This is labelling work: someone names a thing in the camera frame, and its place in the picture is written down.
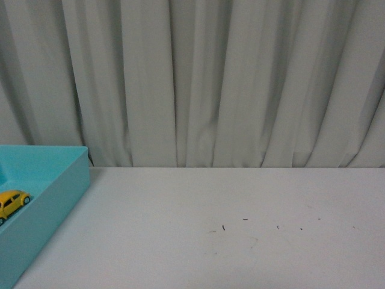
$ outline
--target toy car window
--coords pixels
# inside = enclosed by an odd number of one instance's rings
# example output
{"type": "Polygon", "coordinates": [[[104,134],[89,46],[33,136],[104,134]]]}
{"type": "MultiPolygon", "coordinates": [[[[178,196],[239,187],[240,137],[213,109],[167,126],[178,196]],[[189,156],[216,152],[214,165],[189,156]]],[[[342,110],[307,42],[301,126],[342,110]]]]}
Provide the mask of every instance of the toy car window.
{"type": "Polygon", "coordinates": [[[9,199],[8,201],[5,202],[4,206],[6,207],[6,206],[10,205],[11,203],[12,203],[12,200],[9,199]]]}

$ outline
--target turquoise tray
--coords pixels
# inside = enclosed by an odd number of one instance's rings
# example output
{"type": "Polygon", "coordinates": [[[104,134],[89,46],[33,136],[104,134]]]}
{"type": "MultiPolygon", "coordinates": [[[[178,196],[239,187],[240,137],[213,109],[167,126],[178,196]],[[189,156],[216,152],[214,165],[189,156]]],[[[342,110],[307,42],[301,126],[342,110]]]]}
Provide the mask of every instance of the turquoise tray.
{"type": "Polygon", "coordinates": [[[90,185],[83,146],[0,146],[0,192],[32,195],[0,226],[0,288],[11,288],[90,185]]]}

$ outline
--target white curtain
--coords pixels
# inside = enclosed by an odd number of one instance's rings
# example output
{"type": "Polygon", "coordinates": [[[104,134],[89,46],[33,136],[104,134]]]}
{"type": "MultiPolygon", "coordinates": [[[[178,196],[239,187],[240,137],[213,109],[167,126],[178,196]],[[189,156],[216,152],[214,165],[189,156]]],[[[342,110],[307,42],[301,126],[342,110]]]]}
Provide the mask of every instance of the white curtain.
{"type": "Polygon", "coordinates": [[[0,0],[0,143],[95,166],[383,167],[383,0],[0,0]]]}

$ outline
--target table surface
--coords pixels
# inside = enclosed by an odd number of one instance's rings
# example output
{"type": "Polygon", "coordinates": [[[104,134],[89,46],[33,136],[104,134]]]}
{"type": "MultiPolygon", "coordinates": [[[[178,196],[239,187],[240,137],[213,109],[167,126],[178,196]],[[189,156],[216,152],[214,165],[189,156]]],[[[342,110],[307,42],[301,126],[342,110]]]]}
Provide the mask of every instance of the table surface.
{"type": "Polygon", "coordinates": [[[93,168],[15,288],[385,288],[384,188],[384,169],[93,168]]]}

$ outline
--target toy car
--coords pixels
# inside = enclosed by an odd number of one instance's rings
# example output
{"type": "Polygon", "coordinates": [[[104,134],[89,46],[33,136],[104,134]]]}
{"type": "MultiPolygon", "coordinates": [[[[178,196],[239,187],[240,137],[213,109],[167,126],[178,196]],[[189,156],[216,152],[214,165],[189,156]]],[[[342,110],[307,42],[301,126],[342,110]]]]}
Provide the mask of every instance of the toy car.
{"type": "Polygon", "coordinates": [[[3,191],[0,193],[0,226],[17,209],[25,206],[31,200],[31,195],[19,190],[3,191]]]}

